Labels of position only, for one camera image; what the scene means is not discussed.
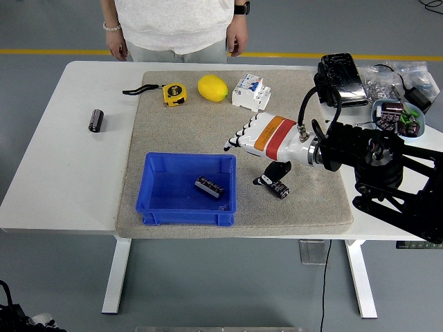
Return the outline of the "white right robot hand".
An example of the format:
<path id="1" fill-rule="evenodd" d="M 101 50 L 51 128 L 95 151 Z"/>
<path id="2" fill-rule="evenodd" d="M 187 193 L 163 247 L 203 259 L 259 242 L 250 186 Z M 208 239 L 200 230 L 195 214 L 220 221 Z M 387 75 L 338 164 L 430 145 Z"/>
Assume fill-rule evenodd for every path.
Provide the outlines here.
<path id="1" fill-rule="evenodd" d="M 228 151 L 240 148 L 254 156 L 271 161 L 254 183 L 270 185 L 281 181 L 291 170 L 293 161 L 311 165 L 309 148 L 314 145 L 314 134 L 301 134 L 300 127 L 293 120 L 264 112 L 253 116 L 224 145 Z"/>

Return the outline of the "person's left hand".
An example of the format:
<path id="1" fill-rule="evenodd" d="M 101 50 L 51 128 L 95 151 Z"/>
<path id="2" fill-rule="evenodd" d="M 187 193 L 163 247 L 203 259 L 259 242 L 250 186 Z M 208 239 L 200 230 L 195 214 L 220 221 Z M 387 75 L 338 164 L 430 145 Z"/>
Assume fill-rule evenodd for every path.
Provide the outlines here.
<path id="1" fill-rule="evenodd" d="M 228 52 L 231 57 L 240 56 L 248 44 L 248 28 L 245 21 L 232 22 L 226 31 Z"/>

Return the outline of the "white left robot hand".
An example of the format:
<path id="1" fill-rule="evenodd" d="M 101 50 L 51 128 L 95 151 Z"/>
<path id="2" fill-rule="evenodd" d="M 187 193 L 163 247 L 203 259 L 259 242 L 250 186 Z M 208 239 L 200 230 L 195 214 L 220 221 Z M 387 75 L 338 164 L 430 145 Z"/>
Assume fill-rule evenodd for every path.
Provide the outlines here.
<path id="1" fill-rule="evenodd" d="M 40 313 L 31 317 L 34 325 L 41 324 L 47 331 L 65 331 L 61 329 L 56 323 L 54 317 L 50 313 Z"/>

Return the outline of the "person's right hand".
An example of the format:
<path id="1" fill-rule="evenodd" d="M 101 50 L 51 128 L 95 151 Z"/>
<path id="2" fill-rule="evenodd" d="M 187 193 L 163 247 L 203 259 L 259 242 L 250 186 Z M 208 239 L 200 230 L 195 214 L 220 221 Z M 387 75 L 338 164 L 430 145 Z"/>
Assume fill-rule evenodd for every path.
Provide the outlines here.
<path id="1" fill-rule="evenodd" d="M 118 61 L 125 62 L 128 56 L 127 45 L 122 30 L 105 31 L 106 45 L 110 54 Z"/>

